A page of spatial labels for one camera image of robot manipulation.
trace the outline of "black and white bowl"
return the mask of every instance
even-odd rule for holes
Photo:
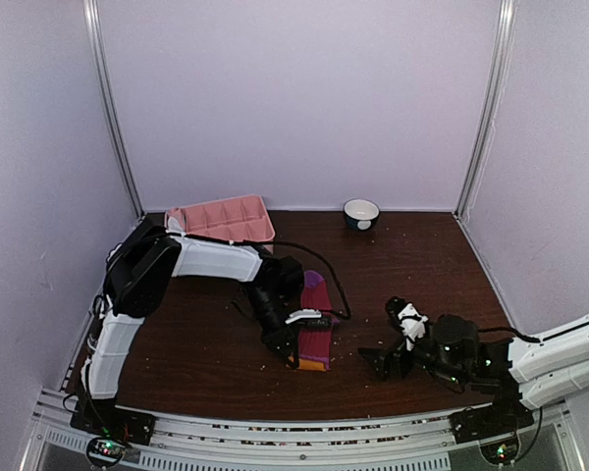
[[[366,199],[352,199],[343,206],[347,225],[357,231],[367,231],[375,226],[380,217],[380,208]]]

